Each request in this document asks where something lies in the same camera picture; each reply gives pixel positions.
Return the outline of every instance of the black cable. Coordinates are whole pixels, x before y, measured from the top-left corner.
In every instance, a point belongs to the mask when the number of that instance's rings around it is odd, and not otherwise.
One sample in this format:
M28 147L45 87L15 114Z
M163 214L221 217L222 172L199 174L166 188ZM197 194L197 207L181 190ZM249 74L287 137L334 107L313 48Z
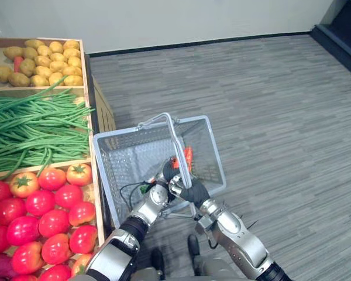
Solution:
M123 196L123 194L122 194L122 190L123 190L125 187L127 187L127 186L134 186L135 184L142 184L142 183L130 183L130 184L127 184L127 185L125 185L125 186L123 186L123 187L121 187L121 188L119 189L119 195L121 196L121 198L122 198L123 201L125 202L125 204L126 204L127 208L129 209L129 211L131 211L131 209L130 209L129 203L126 201L126 199L124 198L124 196Z
M133 205L132 205L132 203L131 203L131 198L133 197L133 194L134 194L134 191L138 188L138 187L140 187L140 186L142 186L142 185L144 185L144 184L146 184L146 182L144 181L144 182L142 182L142 183L140 183L140 184L138 184L136 187L134 187L133 188L133 190L130 192L130 196L129 196L129 204L130 204L130 208L131 208L131 210L133 210Z
M208 244L209 244L209 247L210 247L212 250L216 249L217 246L218 246L218 242L216 242L216 245L212 246L212 242L211 242L211 240L210 240L209 238L208 238Z
M249 230L251 227L253 227L255 225L255 223L257 223L259 220L255 221L253 224L251 224L249 227L247 227L247 230Z

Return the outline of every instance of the shopping basket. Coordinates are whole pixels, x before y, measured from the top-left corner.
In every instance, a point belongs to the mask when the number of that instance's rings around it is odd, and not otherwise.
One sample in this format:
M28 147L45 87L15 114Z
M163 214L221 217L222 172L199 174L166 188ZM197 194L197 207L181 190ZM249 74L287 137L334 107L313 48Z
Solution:
M183 182L186 187L191 187L183 154L186 146L193 151L191 173L202 181L210 195L223 190L226 179L207 116L172 119L168 113L162 113L137 127L94 136L101 181L115 227L120 226L129 212L119 189L155 176L166 159L177 157ZM128 198L132 189L122 190L122 195ZM133 205L142 196L139 189L135 190ZM169 215L187 205L187 202L176 199L163 214Z

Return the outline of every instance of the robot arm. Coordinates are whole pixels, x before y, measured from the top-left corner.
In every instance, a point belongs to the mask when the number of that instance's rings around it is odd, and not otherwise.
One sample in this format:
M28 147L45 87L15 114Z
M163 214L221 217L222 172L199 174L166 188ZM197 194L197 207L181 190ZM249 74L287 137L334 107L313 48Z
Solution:
M191 189L182 188L181 180L174 177L169 183L170 192L195 203L203 216L197 223L202 234L212 232L243 274L252 280L291 281L271 258L263 243L245 227L243 221L225 206L219 205L208 195L199 180L194 180Z
M158 175L156 185L130 212L125 222L111 233L89 262L86 273L72 280L129 280L140 244L168 203L167 187L163 174Z

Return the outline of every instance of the basket handle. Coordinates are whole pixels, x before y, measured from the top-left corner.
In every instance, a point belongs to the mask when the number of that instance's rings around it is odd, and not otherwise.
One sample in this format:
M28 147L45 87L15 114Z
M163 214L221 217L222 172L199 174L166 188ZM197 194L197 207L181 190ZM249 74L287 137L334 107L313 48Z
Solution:
M170 116L169 113L163 112L163 113L160 113L160 114L156 115L155 117L153 117L145 122L139 123L138 127L139 127L139 129L151 128L152 127L151 125L156 123L159 119L163 119L163 118L166 119L166 123L167 123L168 129L170 132L170 136L171 136L171 140L172 140L173 145L174 145L175 155L177 156L178 162L180 164L180 172L181 172L183 184L185 185L185 187L187 189L189 189L192 185L191 177L190 177L190 173L188 172L187 162L186 162L185 155L183 153L181 143L177 139L176 130L174 129L173 123L176 123L176 121L172 119L172 117Z

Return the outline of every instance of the purple sweet potato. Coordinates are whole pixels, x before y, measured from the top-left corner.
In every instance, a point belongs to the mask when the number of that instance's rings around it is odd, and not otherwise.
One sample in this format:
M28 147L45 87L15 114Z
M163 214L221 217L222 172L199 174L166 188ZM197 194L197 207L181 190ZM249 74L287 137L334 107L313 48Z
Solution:
M0 253L0 277L12 278L17 275L12 268L11 258L4 253Z

